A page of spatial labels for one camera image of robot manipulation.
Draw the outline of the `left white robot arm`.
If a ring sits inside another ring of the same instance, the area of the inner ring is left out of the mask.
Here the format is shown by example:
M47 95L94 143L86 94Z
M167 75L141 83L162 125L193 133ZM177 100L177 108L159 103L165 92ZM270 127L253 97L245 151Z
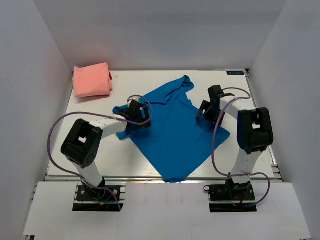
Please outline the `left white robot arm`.
M133 98L113 116L96 121L81 118L75 121L60 150L76 167L94 199L99 200L106 193L105 179L95 164L101 141L117 133L151 127L152 112L148 104Z

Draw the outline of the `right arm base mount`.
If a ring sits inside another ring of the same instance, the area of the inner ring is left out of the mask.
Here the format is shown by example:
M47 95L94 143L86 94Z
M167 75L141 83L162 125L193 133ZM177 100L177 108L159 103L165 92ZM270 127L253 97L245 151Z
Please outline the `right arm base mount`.
M256 212L256 198L251 182L234 183L229 178L224 184L210 184L203 187L208 193L211 213Z

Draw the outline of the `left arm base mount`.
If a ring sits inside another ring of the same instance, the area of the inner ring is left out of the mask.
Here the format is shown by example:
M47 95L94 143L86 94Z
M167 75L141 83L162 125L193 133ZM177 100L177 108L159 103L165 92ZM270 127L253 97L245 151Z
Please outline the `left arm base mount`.
M73 201L73 212L120 212L117 201L109 191L90 190L78 184Z

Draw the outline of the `blue t shirt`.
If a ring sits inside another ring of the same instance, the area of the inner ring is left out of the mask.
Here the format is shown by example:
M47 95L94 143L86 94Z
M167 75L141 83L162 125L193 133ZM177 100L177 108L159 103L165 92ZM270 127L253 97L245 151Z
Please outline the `blue t shirt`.
M133 141L165 182L185 180L230 136L219 127L213 145L214 125L203 118L197 122L198 109L187 97L193 88L185 75L149 92L141 102L152 105L151 127L117 133Z

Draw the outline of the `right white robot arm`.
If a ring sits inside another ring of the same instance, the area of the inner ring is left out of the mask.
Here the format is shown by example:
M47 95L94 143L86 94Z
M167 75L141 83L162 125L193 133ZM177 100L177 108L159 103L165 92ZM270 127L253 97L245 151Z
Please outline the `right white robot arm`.
M213 85L208 89L210 101L203 101L196 120L204 118L214 124L212 145L216 143L218 128L221 126L225 114L237 120L237 143L239 152L234 167L229 173L222 173L215 163L214 154L211 154L213 167L217 173L227 177L229 184L225 187L226 195L236 200L243 195L244 189L249 187L253 169L258 158L274 142L274 134L270 112L266 107L256 108L248 105L245 100L251 98L237 97L233 93L226 93L228 88Z

